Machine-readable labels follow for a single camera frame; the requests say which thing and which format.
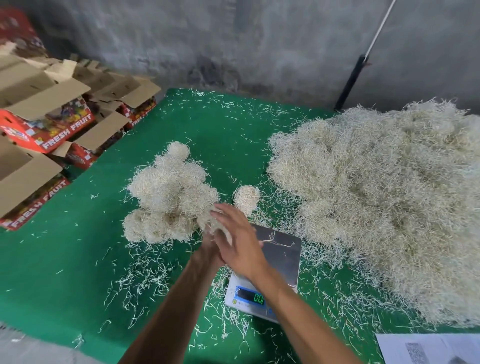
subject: white rod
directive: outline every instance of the white rod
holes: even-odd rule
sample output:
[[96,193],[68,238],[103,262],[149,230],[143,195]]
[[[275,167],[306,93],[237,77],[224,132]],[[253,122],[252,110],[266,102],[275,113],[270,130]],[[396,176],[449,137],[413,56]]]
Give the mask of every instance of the white rod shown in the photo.
[[370,54],[370,51],[372,50],[373,45],[374,45],[375,42],[377,41],[378,35],[379,35],[380,32],[382,31],[382,28],[384,27],[384,24],[385,24],[385,22],[387,21],[387,18],[388,18],[388,16],[390,15],[390,12],[392,11],[392,8],[393,8],[393,6],[395,5],[395,3],[396,3],[396,0],[392,0],[392,3],[390,4],[390,7],[388,8],[387,13],[385,14],[384,19],[382,20],[382,23],[381,23],[380,26],[378,27],[377,33],[376,33],[375,36],[373,37],[373,40],[372,40],[372,42],[370,43],[370,46],[368,47],[367,53],[365,53],[365,58],[367,58],[368,55]]

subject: person's right hand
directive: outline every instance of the person's right hand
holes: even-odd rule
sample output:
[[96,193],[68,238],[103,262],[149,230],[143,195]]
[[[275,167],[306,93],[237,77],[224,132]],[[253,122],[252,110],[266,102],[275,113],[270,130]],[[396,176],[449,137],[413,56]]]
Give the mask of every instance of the person's right hand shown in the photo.
[[222,259],[235,273],[252,281],[257,272],[268,266],[255,229],[236,207],[228,204],[215,204],[215,207],[223,213],[210,211],[210,214],[225,226],[232,236],[230,245],[222,230],[214,232],[214,240]]

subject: digital scale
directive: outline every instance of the digital scale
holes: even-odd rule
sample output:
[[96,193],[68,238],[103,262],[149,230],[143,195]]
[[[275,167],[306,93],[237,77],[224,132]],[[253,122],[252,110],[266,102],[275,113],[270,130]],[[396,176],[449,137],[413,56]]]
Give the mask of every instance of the digital scale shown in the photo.
[[[264,242],[262,251],[265,258],[297,292],[300,269],[301,239],[263,226],[254,225],[257,239]],[[252,283],[234,272],[228,282],[225,304],[247,314],[278,323],[272,308]]]

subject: person's left hand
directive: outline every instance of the person's left hand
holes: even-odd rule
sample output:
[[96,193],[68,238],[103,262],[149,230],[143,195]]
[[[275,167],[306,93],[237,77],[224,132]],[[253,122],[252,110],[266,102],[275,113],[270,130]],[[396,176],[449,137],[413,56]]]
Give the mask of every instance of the person's left hand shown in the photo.
[[202,256],[205,259],[209,260],[212,268],[214,268],[215,271],[219,270],[220,267],[225,265],[225,262],[220,255],[220,250],[218,249],[218,246],[215,243],[215,240],[213,238],[213,235],[210,233],[209,228],[204,230],[202,245],[200,245],[200,248],[198,250],[202,253]]

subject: person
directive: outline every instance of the person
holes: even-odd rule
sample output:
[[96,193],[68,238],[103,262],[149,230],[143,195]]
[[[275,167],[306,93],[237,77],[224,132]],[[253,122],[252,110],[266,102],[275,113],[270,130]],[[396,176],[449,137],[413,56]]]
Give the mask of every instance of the person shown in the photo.
[[269,266],[245,215],[232,205],[215,207],[221,212],[211,214],[230,232],[232,245],[221,230],[204,232],[200,248],[119,364],[182,363],[208,288],[224,264],[246,277],[265,297],[303,364],[361,363]]

